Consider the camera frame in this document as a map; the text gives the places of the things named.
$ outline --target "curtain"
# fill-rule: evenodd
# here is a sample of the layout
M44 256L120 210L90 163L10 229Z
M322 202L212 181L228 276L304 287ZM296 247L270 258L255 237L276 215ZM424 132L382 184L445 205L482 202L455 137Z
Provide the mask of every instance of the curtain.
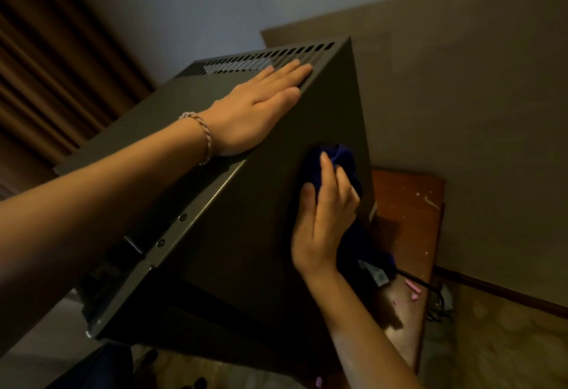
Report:
M80 0L0 0L0 198L53 178L152 90Z

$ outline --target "hand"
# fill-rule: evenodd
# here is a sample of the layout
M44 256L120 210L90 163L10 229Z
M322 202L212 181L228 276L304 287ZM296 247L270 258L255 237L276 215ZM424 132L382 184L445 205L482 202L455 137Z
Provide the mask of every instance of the hand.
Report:
M311 72L299 60L276 72L269 66L199 113L213 136L213 154L237 155L259 144L300 99L296 86Z
M307 283L337 271L337 247L355 221L359 196L342 167L333 171L326 153L320 156L322 187L315 199L314 185L306 183L300 194L296 226L292 235L292 260Z

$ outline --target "forearm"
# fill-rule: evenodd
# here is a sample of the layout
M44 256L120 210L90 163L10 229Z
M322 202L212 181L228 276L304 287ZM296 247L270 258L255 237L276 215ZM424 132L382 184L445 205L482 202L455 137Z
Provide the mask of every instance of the forearm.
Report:
M351 389L419 389L416 376L337 271L307 278Z
M10 329L0 333L0 354L160 192L205 158L206 145L195 120L176 121L97 163L0 202L0 328Z

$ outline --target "microfiber cloth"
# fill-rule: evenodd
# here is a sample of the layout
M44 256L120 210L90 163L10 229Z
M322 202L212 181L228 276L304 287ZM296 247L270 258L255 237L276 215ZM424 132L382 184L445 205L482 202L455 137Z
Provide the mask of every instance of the microfiber cloth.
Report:
M301 184L307 182L313 184L317 196L322 186L320 166L322 152L330 156L334 166L339 165L343 168L355 191L362 196L363 186L357 177L353 154L349 148L341 144L318 147L310 151L302 165ZM394 258L389 253L375 249L371 235L358 219L341 238L337 249L337 269L355 291L359 288L369 288L370 283L381 286L396 277Z

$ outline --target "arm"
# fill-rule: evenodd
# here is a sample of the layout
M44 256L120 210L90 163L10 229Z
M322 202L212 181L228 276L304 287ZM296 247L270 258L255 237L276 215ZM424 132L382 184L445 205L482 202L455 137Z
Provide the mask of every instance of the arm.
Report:
M272 67L200 113L215 155L257 145L300 98L311 72ZM0 202L0 355L31 329L124 235L167 186L205 159L194 119Z
M352 389L420 389L408 364L337 271L337 247L355 220L359 197L340 166L334 172L325 153L320 162L317 205L313 185L302 188L292 239L294 266L322 310Z

